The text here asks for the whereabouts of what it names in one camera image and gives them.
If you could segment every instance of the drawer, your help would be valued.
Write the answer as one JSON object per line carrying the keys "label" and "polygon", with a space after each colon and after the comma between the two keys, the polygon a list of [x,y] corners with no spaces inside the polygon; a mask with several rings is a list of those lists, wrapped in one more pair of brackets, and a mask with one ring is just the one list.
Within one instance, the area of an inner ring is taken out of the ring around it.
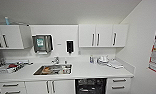
{"label": "drawer", "polygon": [[107,79],[106,94],[129,94],[131,78]]}
{"label": "drawer", "polygon": [[107,85],[107,93],[106,94],[129,94],[130,92],[130,84],[122,84],[122,85]]}
{"label": "drawer", "polygon": [[21,88],[25,87],[24,82],[4,82],[0,83],[0,88]]}
{"label": "drawer", "polygon": [[25,88],[1,89],[1,94],[27,94]]}
{"label": "drawer", "polygon": [[107,84],[130,84],[131,78],[108,78]]}

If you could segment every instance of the paper towel dispenser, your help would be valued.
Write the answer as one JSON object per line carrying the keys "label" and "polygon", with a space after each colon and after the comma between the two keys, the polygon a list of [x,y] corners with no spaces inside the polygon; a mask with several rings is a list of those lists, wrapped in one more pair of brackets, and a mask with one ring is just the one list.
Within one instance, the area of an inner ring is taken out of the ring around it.
{"label": "paper towel dispenser", "polygon": [[51,35],[32,36],[35,53],[51,52],[53,50]]}

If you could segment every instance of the black dispenser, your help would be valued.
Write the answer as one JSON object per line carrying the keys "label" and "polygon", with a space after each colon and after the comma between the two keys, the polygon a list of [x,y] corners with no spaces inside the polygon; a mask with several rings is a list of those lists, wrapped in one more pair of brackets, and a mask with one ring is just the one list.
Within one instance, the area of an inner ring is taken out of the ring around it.
{"label": "black dispenser", "polygon": [[71,54],[73,52],[73,41],[66,41],[67,43],[67,52]]}
{"label": "black dispenser", "polygon": [[34,51],[39,52],[51,52],[53,50],[52,46],[52,36],[51,35],[36,35],[32,36]]}

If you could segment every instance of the faucet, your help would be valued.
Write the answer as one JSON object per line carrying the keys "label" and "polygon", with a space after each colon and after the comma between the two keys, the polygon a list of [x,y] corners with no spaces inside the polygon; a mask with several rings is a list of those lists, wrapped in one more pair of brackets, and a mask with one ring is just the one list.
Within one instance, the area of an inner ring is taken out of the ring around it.
{"label": "faucet", "polygon": [[56,62],[56,64],[59,64],[59,57],[55,57],[55,60],[53,62]]}

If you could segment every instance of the lower cabinet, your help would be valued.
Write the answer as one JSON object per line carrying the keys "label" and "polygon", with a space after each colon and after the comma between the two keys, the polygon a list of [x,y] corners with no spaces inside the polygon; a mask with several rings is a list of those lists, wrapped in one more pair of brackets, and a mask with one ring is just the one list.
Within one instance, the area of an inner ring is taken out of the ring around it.
{"label": "lower cabinet", "polygon": [[106,94],[129,94],[131,78],[108,78]]}
{"label": "lower cabinet", "polygon": [[75,80],[50,81],[52,94],[75,94]]}
{"label": "lower cabinet", "polygon": [[49,94],[51,93],[48,81],[25,82],[27,94]]}
{"label": "lower cabinet", "polygon": [[75,80],[25,82],[27,94],[75,94]]}
{"label": "lower cabinet", "polygon": [[[105,94],[129,94],[131,78],[107,78]],[[76,94],[75,80],[5,82],[1,94]]]}

